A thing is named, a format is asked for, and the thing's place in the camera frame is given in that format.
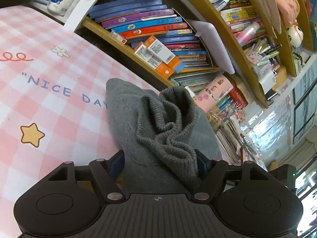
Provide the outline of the upper white orange box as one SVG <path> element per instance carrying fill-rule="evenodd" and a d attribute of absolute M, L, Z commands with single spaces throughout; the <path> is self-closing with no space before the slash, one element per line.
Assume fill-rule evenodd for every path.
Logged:
<path fill-rule="evenodd" d="M 185 67 L 185 64 L 155 36 L 150 36 L 145 41 L 145 46 L 174 72 L 179 73 Z"/>

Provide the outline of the stack of papers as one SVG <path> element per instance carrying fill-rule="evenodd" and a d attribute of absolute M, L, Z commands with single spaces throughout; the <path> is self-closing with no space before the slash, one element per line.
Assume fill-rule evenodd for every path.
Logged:
<path fill-rule="evenodd" d="M 220 124 L 216 131 L 216 138 L 223 159 L 231 165 L 243 165 L 248 154 L 232 123 Z"/>

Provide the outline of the white orange box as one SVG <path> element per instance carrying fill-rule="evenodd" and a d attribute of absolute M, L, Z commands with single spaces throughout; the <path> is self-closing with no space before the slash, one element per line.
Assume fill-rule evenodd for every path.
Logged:
<path fill-rule="evenodd" d="M 165 79 L 173 75 L 174 70 L 168 67 L 168 65 L 157 56 L 153 55 L 143 42 L 140 42 L 137 47 L 135 47 L 134 54 Z"/>
<path fill-rule="evenodd" d="M 185 64 L 155 36 L 150 36 L 145 41 L 145 46 L 174 72 L 179 73 L 185 67 Z"/>

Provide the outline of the white bookshelf unit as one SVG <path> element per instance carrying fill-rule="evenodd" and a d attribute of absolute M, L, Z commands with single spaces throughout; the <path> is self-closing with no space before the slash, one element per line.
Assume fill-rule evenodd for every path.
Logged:
<path fill-rule="evenodd" d="M 305 66 L 303 66 L 303 69 L 300 73 L 297 73 L 295 63 L 291 57 L 292 49 L 288 41 L 285 26 L 282 24 L 279 30 L 276 29 L 275 25 L 273 25 L 271 22 L 270 17 L 265 12 L 266 7 L 268 6 L 267 2 L 260 2 L 259 0 L 249 1 L 259 13 L 269 39 L 274 41 L 276 44 L 282 45 L 282 50 L 278 60 L 283 66 L 286 67 L 289 78 L 291 78 L 294 82 L 300 81 L 312 66 L 314 58 L 305 60 Z M 255 96 L 255 99 L 258 101 L 259 105 L 264 108 L 268 108 L 269 105 L 264 99 L 264 91 L 260 86 L 260 83 L 256 80 L 255 73 L 251 70 L 250 61 L 245 56 L 232 31 L 222 19 L 220 13 L 214 9 L 211 2 L 208 0 L 171 0 L 171 4 L 175 7 L 174 10 L 176 12 L 179 12 L 181 9 L 185 9 L 186 12 L 190 12 L 195 17 L 197 17 L 197 20 L 188 19 L 187 23 L 193 27 L 193 30 L 196 33 L 199 34 L 199 37 L 203 43 L 206 43 L 207 37 L 211 35 L 211 31 L 207 29 L 207 25 L 212 24 L 214 26 L 214 29 L 221 38 L 223 47 L 226 49 L 227 56 L 231 59 L 233 66 L 237 68 L 239 74 L 242 75 L 242 78 L 247 82 L 249 90 Z M 134 54 L 134 51 L 130 46 L 123 44 L 120 40 L 112 36 L 110 31 L 105 30 L 102 25 L 87 17 L 88 8 L 83 4 L 83 0 L 75 1 L 72 4 L 74 9 L 65 16 L 58 16 L 49 12 L 45 4 L 39 3 L 37 1 L 31 1 L 30 5 L 57 22 L 63 23 L 70 30 L 75 31 L 80 26 L 89 29 L 91 32 L 104 39 L 121 53 L 125 54 L 144 70 L 148 71 L 148 73 L 153 75 L 153 77 L 156 78 L 162 85 L 172 85 L 170 80 L 164 79 L 159 74 L 151 70 L 144 62 L 142 62 Z"/>

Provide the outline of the grey hooded sweatshirt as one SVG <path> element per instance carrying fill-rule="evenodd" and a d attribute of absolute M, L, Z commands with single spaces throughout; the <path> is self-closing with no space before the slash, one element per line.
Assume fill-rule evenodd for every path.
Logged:
<path fill-rule="evenodd" d="M 122 190 L 132 193 L 189 193 L 201 180 L 197 152 L 222 158 L 205 112 L 187 89 L 154 93 L 120 79 L 106 83 L 110 130 L 125 154 Z"/>

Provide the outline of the lower white orange box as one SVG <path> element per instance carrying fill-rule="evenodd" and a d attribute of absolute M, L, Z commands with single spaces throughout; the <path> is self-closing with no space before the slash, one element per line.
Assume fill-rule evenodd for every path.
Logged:
<path fill-rule="evenodd" d="M 165 79 L 173 75 L 174 70 L 168 67 L 168 65 L 157 56 L 153 55 L 143 42 L 140 42 L 137 47 L 135 47 L 134 54 Z"/>

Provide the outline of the pink cartoon table mat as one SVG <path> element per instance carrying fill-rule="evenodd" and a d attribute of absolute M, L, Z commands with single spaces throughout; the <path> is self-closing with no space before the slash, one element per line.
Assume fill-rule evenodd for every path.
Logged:
<path fill-rule="evenodd" d="M 121 150 L 108 122 L 110 79 L 156 93 L 43 14 L 1 9 L 1 237 L 229 235 L 194 190 L 124 193 L 119 203 L 99 195 L 89 163 Z"/>

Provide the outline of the pink sticker tumbler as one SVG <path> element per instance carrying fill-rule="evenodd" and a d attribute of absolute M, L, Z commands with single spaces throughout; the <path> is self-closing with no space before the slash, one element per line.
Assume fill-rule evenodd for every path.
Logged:
<path fill-rule="evenodd" d="M 193 98 L 195 104 L 205 113 L 212 110 L 214 106 L 233 89 L 233 85 L 223 74 L 210 82 Z"/>

